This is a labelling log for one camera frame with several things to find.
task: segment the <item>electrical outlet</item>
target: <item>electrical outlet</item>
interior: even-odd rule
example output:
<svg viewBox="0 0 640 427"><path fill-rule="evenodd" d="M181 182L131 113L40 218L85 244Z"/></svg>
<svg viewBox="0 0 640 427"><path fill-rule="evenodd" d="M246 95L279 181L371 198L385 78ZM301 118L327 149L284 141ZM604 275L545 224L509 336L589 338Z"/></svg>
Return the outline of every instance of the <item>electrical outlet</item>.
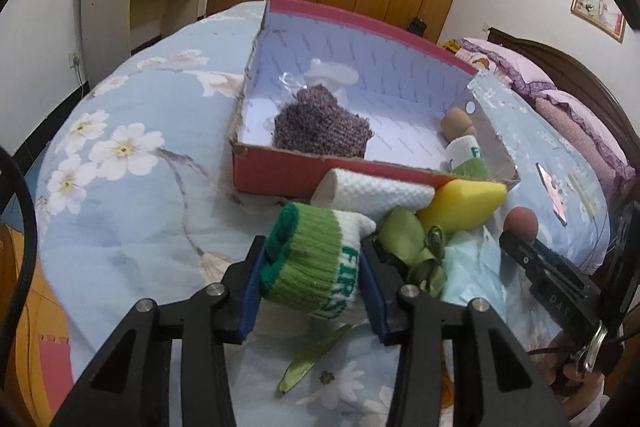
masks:
<svg viewBox="0 0 640 427"><path fill-rule="evenodd" d="M69 53L69 67L75 68L80 65L80 54L78 52Z"/></svg>

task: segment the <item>white wall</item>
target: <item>white wall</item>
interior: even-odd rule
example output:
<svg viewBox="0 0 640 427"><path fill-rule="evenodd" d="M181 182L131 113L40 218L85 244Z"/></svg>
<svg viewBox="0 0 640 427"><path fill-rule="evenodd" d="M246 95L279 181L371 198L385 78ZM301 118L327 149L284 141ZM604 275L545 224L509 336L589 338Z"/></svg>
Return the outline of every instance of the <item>white wall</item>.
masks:
<svg viewBox="0 0 640 427"><path fill-rule="evenodd" d="M200 0L200 14L206 0ZM78 0L9 0L0 12L0 144L10 153L78 88Z"/></svg>
<svg viewBox="0 0 640 427"><path fill-rule="evenodd" d="M453 0L440 42L485 39L483 23L544 42L580 60L609 88L640 134L640 32L627 26L622 44L572 15L572 0Z"/></svg>

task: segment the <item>desk shelf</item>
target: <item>desk shelf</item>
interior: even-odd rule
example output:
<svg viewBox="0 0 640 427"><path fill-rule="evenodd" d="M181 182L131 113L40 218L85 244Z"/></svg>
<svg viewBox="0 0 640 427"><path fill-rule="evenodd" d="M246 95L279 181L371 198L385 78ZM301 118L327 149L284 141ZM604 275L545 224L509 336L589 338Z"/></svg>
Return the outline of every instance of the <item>desk shelf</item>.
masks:
<svg viewBox="0 0 640 427"><path fill-rule="evenodd" d="M89 85L107 77L137 48L198 19L199 0L80 0L82 61Z"/></svg>

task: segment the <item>metal screw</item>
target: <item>metal screw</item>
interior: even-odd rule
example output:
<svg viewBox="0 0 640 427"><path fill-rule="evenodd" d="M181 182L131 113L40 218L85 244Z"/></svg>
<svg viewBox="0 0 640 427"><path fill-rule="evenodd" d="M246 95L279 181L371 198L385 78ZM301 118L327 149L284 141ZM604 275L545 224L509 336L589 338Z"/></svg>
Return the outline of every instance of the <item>metal screw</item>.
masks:
<svg viewBox="0 0 640 427"><path fill-rule="evenodd" d="M211 295L212 297L220 297L225 291L225 285L219 282L214 282L207 286L207 295Z"/></svg>
<svg viewBox="0 0 640 427"><path fill-rule="evenodd" d="M140 299L136 302L136 309L140 313L146 313L151 311L151 308L154 307L154 302L151 299Z"/></svg>
<svg viewBox="0 0 640 427"><path fill-rule="evenodd" d="M400 288L400 293L403 297L408 297L410 299L413 299L414 297L417 297L418 294L420 293L420 288L418 288L418 286L415 286L413 284L405 284Z"/></svg>
<svg viewBox="0 0 640 427"><path fill-rule="evenodd" d="M491 307L489 306L489 302L487 302L485 299L482 299L481 297L477 299L473 299L471 301L471 305L474 307L476 311L479 311L479 312L485 312Z"/></svg>

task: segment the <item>light blue bedsheet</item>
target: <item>light blue bedsheet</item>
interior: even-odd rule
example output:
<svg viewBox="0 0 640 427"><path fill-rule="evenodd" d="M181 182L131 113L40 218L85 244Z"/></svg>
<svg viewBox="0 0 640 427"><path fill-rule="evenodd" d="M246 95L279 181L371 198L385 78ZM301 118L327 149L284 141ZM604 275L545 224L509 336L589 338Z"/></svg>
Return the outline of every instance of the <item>light blue bedsheet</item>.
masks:
<svg viewBox="0 0 640 427"><path fill-rule="evenodd" d="M68 314L74 378L138 299L188 298L219 280L274 223L282 200L233 190L226 140L236 75L263 10L262 2L238 5L132 57L75 108L51 143L37 189L40 255ZM496 236L508 208L530 206L540 239L592 271L609 241L593 171L494 77L478 76L473 90L522 178L488 228ZM558 179L567 227L553 214L535 162ZM570 171L590 194L595 223L566 181ZM531 312L522 277L516 273L506 286L508 320L521 342L548 342L553 333ZM330 326L263 303L248 342L227 351L239 427L385 424L398 349L380 346L368 325L354 327L289 394L276 397L296 350ZM175 378L171 393L172 425L179 425Z"/></svg>

